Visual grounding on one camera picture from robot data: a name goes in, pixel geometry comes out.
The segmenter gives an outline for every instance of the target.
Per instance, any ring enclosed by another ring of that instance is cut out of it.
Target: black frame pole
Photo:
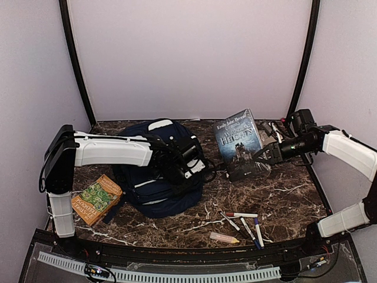
[[[306,75],[307,67],[309,65],[310,55],[312,53],[314,36],[316,33],[316,27],[317,27],[317,21],[318,21],[319,5],[320,5],[320,0],[312,1],[312,10],[310,12],[309,27],[307,28],[307,36],[306,36],[304,52],[302,55],[299,74],[297,76],[295,90],[293,91],[292,100],[290,101],[290,105],[289,105],[289,109],[287,113],[287,120],[289,116],[293,112],[296,111],[296,107],[299,103],[302,86],[304,85],[305,75]]]
[[[96,120],[94,117],[92,106],[89,101],[87,88],[85,87],[85,82],[82,77],[80,64],[78,62],[77,51],[76,51],[74,37],[72,33],[72,26],[71,26],[71,21],[70,21],[70,13],[68,10],[67,0],[59,0],[59,5],[60,5],[61,19],[63,22],[65,40],[67,41],[68,52],[70,53],[71,64],[72,64],[73,72],[75,73],[78,90],[80,91],[82,103],[84,104],[85,111],[87,113],[90,125],[93,127],[96,124]]]

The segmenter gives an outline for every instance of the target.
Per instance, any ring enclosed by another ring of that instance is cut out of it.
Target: dark book cover
[[[231,182],[271,171],[268,164],[252,160],[263,146],[250,109],[214,124],[213,130]]]

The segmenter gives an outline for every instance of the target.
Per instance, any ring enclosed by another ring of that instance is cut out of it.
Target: dry erase marker
[[[241,217],[251,217],[251,218],[256,218],[258,217],[258,214],[254,214],[254,213],[233,213],[233,212],[227,212],[225,213],[226,216],[241,216]]]
[[[260,227],[259,227],[259,223],[258,223],[258,218],[254,218],[254,223],[255,223],[255,230],[257,230],[257,235],[258,235],[258,240],[259,240],[260,246],[263,249],[264,248],[264,243],[263,243],[263,239],[262,239],[262,233],[260,233]]]
[[[245,226],[245,229],[247,230],[247,233],[249,233],[249,235],[252,237],[252,240],[253,240],[254,244],[256,245],[256,247],[258,249],[262,249],[262,247],[260,246],[258,240],[254,237],[253,232],[250,230],[248,224],[246,223],[245,218],[241,217],[240,219],[241,219],[241,222],[242,222],[243,226]]]
[[[245,232],[243,232],[231,219],[229,219],[228,216],[226,216],[223,212],[220,211],[220,214],[226,219],[228,220],[228,222],[231,224],[231,226],[233,226],[239,234],[242,235],[242,237],[244,237],[245,239],[248,238],[247,234]]]

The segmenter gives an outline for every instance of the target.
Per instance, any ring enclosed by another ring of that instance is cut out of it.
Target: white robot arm
[[[171,137],[171,142],[165,144],[153,135],[101,136],[75,132],[71,125],[64,125],[45,154],[41,171],[45,186],[42,187],[40,181],[39,190],[48,194],[57,235],[68,238],[75,234],[71,204],[74,167],[89,164],[149,166],[184,190],[190,186],[188,179],[206,167],[204,163],[195,136],[180,140]]]
[[[317,237],[328,238],[377,223],[377,208],[374,205],[377,201],[376,150],[333,126],[317,126],[309,109],[293,113],[290,119],[297,136],[281,143],[268,144],[253,156],[255,161],[274,165],[305,153],[325,152],[360,171],[372,182],[366,198],[334,215],[312,223],[314,225],[309,225],[307,228],[307,236],[308,232],[313,232]]]

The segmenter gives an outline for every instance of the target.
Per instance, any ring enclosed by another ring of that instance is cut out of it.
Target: brown marble tabletop
[[[99,122],[92,133],[116,135],[135,122]],[[212,131],[214,121],[184,121],[200,140],[204,154],[216,164],[221,155]],[[235,236],[240,243],[252,245],[242,239],[230,224],[219,215],[223,212],[258,213],[266,245],[305,236],[306,225],[326,216],[319,194],[305,167],[295,166],[300,158],[272,167],[268,177],[251,177],[230,183],[225,172],[204,186],[199,203],[184,213],[162,219],[146,218],[126,203],[107,225],[101,220],[89,227],[76,213],[74,222],[77,235],[92,241],[120,245],[158,248],[219,248],[233,246],[209,238],[211,232]],[[94,183],[102,174],[112,180],[109,165],[75,168],[76,196]],[[246,219],[254,229],[253,219]],[[239,219],[234,221],[241,227]]]

